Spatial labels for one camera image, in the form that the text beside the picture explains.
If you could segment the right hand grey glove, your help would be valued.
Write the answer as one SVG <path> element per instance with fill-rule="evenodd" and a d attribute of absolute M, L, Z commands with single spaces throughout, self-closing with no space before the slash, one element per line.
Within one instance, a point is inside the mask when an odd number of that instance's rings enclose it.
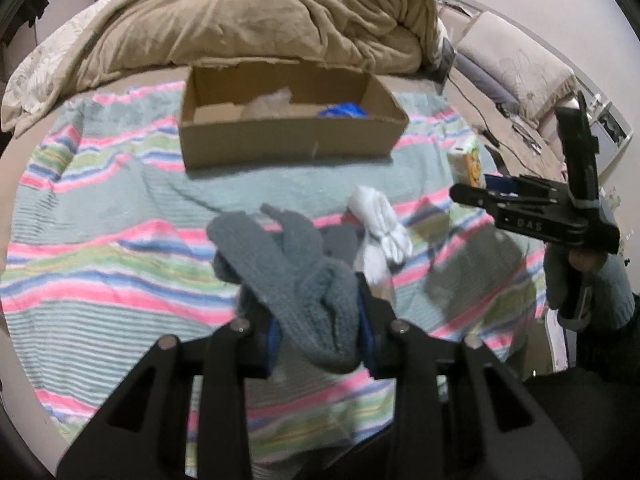
<path fill-rule="evenodd" d="M 547 302 L 552 310 L 572 304 L 582 279 L 592 286 L 591 321 L 597 327 L 619 330 L 634 316 L 636 304 L 623 259 L 619 255 L 593 255 L 548 244 L 544 254 Z"/>

